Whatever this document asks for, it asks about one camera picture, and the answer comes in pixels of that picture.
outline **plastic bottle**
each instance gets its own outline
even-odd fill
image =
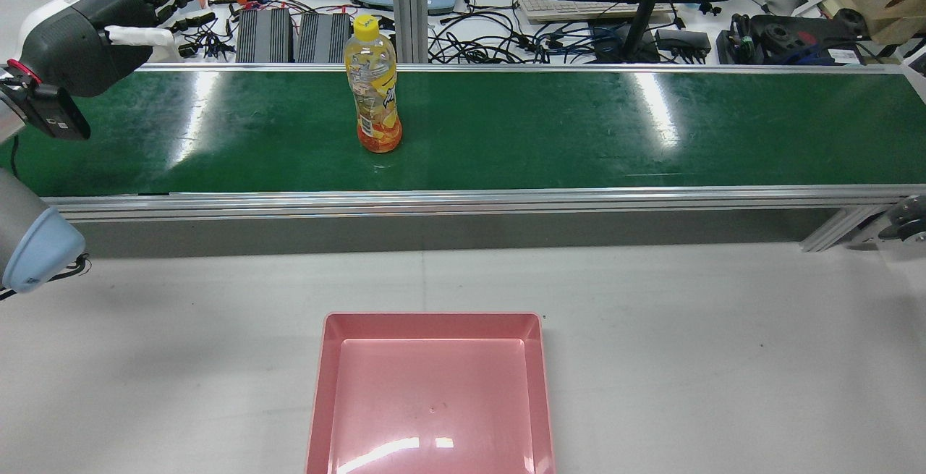
[[[380,34],[374,16],[354,19],[354,35],[344,46],[347,81],[357,104],[357,137],[368,151],[393,150],[402,140],[396,108],[396,49]]]

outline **green conveyor belt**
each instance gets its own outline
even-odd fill
[[[78,102],[90,141],[23,135],[43,196],[926,183],[903,75],[401,72],[381,155],[343,72],[136,72]]]

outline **robotic hand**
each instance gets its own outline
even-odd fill
[[[93,97],[153,58],[179,59],[175,18],[192,0],[54,0],[26,18],[20,52],[0,65],[0,144],[32,124],[61,140],[90,128],[71,95]],[[0,299],[29,292],[83,253],[83,236],[0,169]]]

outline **plastic tray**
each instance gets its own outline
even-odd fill
[[[333,313],[307,474],[554,474],[533,313]]]

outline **black power supply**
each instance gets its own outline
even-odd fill
[[[680,56],[689,63],[704,63],[710,52],[710,38],[695,31],[660,29],[655,32],[655,44],[661,51]]]
[[[288,9],[245,9],[239,21],[236,62],[292,62],[292,19]]]

